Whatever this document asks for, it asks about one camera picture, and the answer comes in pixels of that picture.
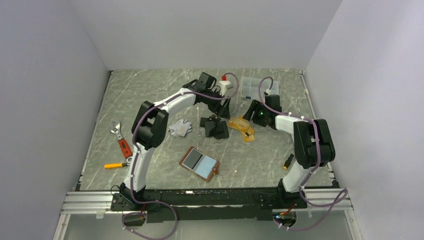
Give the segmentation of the single black card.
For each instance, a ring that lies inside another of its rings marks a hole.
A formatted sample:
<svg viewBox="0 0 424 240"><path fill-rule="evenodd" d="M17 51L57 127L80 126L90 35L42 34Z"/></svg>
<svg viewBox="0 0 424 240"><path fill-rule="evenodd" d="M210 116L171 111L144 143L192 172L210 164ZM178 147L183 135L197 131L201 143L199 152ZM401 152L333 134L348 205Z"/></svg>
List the single black card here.
<svg viewBox="0 0 424 240"><path fill-rule="evenodd" d="M197 149L192 148L187 156L182 161L182 164L189 168L194 169L199 160L203 157L203 154L199 152Z"/></svg>

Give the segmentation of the brown leather card holder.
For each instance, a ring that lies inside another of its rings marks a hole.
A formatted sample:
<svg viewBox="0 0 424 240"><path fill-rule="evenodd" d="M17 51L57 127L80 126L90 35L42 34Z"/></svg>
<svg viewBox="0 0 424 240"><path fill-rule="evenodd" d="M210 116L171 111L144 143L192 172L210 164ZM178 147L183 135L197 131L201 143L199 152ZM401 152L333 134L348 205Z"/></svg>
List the brown leather card holder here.
<svg viewBox="0 0 424 240"><path fill-rule="evenodd" d="M182 162L191 149L198 150L194 146L191 146L180 160L179 165L202 180L209 182L213 176L219 173L220 162L217 159L212 158L198 150L203 154L203 157L199 160L194 169L189 169L185 167Z"/></svg>

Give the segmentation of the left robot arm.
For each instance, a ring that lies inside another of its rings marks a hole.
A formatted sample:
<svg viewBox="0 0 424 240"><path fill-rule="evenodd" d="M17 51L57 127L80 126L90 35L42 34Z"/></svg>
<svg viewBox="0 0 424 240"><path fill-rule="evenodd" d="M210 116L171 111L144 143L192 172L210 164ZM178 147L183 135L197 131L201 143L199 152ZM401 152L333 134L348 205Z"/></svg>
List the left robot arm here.
<svg viewBox="0 0 424 240"><path fill-rule="evenodd" d="M202 72L199 78L183 85L171 96L154 103L145 101L141 104L131 128L131 169L119 187L123 202L129 209L137 210L145 202L147 171L154 151L166 136L169 117L197 103L204 103L216 116L230 118L231 96L214 90L217 83L214 76Z"/></svg>

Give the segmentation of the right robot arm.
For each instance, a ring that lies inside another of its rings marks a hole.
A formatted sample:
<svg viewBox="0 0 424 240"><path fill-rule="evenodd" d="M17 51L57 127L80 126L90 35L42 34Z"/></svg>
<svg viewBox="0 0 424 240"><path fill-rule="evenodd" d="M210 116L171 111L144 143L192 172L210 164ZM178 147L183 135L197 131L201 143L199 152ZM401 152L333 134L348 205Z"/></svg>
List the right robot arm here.
<svg viewBox="0 0 424 240"><path fill-rule="evenodd" d="M281 110L280 96L266 95L264 101L251 102L243 119L292 136L294 163L287 175L280 179L275 194L276 203L287 208L300 197L316 170L335 159L336 150L325 119L310 119Z"/></svg>

